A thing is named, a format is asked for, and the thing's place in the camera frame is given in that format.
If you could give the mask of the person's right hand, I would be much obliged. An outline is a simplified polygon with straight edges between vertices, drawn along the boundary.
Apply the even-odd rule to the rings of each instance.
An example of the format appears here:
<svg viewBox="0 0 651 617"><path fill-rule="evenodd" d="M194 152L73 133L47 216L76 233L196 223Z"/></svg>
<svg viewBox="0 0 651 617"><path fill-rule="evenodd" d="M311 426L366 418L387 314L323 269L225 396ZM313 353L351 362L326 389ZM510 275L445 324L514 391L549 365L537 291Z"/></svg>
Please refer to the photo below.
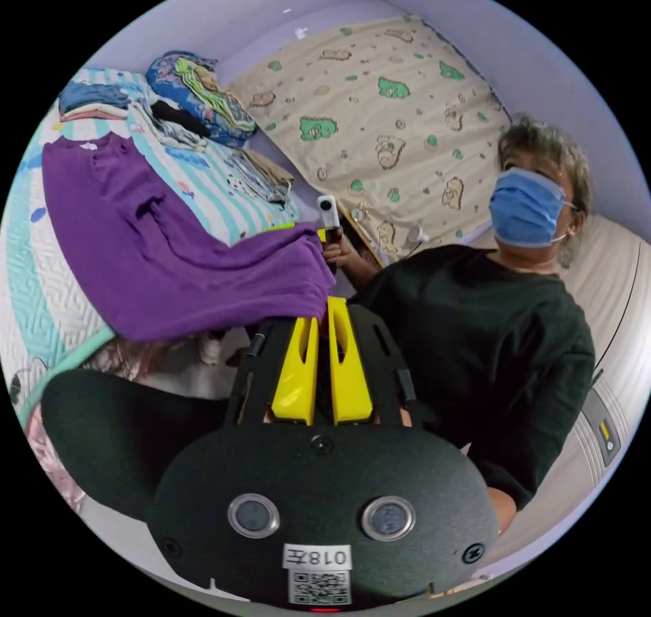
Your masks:
<svg viewBox="0 0 651 617"><path fill-rule="evenodd" d="M380 272L377 263L362 257L343 233L338 244L331 245L325 252L323 251L323 257L337 264L337 270L343 272L356 292L369 284Z"/></svg>

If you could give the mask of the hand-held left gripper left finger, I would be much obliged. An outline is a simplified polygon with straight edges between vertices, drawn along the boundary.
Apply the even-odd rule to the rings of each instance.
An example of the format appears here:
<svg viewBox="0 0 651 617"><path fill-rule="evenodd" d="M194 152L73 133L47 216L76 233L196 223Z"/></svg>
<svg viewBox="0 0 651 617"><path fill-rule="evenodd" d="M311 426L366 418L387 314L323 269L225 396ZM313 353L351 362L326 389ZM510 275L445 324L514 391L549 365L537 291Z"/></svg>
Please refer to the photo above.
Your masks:
<svg viewBox="0 0 651 617"><path fill-rule="evenodd" d="M281 367L271 404L280 421L311 426L315 413L319 326L315 318L298 318Z"/></svg>

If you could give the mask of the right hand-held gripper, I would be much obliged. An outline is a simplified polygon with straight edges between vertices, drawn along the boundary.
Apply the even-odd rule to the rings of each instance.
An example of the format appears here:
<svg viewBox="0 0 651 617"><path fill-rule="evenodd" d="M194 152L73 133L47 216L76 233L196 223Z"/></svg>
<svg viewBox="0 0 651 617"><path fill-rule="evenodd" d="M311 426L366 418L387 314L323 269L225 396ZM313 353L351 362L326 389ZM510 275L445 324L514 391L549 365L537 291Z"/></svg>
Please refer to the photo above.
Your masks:
<svg viewBox="0 0 651 617"><path fill-rule="evenodd" d="M282 231L282 230L294 228L295 226L296 226L295 222L287 222L284 224L270 226L269 228L266 228L263 231L264 232ZM336 245L339 243L340 238L342 237L342 230L339 226L319 228L317 229L317 235L320 239L323 251L325 252L326 249L331 245ZM338 269L337 264L334 261L328 259L326 259L325 261L330 272L333 275L335 275Z"/></svg>

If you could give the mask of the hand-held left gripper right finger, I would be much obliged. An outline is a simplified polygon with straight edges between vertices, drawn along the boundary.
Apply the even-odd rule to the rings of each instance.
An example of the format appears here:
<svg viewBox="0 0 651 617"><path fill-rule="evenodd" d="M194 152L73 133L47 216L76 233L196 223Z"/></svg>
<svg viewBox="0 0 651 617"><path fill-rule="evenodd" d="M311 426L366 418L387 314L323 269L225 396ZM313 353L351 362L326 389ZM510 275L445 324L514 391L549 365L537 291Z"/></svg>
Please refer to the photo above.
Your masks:
<svg viewBox="0 0 651 617"><path fill-rule="evenodd" d="M372 322L363 308L328 298L328 359L335 425L371 424L374 406L367 367Z"/></svg>

